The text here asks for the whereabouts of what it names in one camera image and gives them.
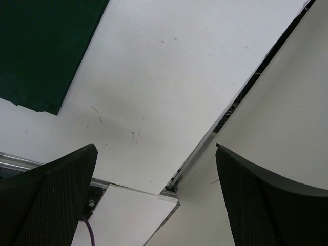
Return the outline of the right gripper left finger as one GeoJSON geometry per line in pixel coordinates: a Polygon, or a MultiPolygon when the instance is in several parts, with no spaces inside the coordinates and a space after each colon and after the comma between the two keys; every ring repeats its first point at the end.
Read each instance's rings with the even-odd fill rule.
{"type": "Polygon", "coordinates": [[[1,179],[1,245],[71,245],[97,156],[88,144],[1,179]]]}

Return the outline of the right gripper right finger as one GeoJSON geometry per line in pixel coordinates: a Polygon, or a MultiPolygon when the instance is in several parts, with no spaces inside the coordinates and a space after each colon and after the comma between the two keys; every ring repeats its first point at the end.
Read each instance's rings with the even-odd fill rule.
{"type": "Polygon", "coordinates": [[[235,245],[327,245],[327,190],[285,178],[216,146],[235,245]]]}

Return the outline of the dark green cloth napkin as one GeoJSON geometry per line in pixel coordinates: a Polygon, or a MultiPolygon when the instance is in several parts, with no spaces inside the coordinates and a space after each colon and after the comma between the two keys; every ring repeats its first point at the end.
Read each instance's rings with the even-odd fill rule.
{"type": "Polygon", "coordinates": [[[57,115],[107,1],[1,1],[1,98],[57,115]]]}

